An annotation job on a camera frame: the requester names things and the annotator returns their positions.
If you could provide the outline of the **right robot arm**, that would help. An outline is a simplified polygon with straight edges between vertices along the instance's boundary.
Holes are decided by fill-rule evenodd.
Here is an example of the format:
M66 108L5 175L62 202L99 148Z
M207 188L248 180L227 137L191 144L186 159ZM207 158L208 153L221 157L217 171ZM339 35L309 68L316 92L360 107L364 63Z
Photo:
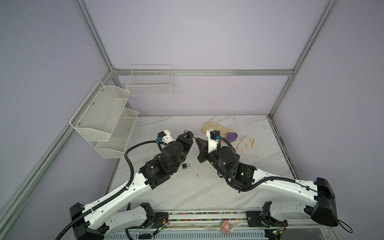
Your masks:
M303 181L273 175L251 165L240 162L238 155L229 142L221 146L219 140L196 139L199 148L198 160L209 162L218 175L238 193L247 193L254 189L264 190L296 200L294 206L281 203L276 209L272 202L265 202L261 218L265 226L275 221L310 218L315 223L328 227L339 224L337 217L336 195L328 180L317 178L315 181Z

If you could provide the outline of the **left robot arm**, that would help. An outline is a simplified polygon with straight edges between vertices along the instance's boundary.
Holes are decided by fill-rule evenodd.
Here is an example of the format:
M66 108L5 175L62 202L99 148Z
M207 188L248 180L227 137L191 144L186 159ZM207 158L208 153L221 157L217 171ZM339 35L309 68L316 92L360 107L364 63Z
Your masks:
M155 221L156 213L149 203L142 203L124 212L121 208L129 205L139 195L168 181L186 160L193 145L193 136L192 132L187 131L173 139L169 131L160 132L152 143L157 144L161 152L146 162L138 172L135 172L128 154L142 144L129 148L124 153L130 167L129 180L92 203L73 205L70 208L72 221L57 239L61 239L69 229L73 229L77 240L102 240L131 227L150 227Z

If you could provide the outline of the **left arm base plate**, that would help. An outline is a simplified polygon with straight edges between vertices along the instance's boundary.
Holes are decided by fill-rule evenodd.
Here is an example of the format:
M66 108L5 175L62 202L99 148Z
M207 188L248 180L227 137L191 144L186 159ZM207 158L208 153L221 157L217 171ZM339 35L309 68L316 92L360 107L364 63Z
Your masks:
M142 225L143 229L158 229L163 225L163 222L169 220L169 213L167 212L156 212L155 215L147 219Z

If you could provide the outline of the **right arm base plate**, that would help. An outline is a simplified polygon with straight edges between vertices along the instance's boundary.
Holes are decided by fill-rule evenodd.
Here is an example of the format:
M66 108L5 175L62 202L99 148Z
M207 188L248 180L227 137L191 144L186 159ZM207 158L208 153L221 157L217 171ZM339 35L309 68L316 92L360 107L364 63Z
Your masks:
M249 227L286 228L287 220L278 221L262 211L247 211L246 219Z

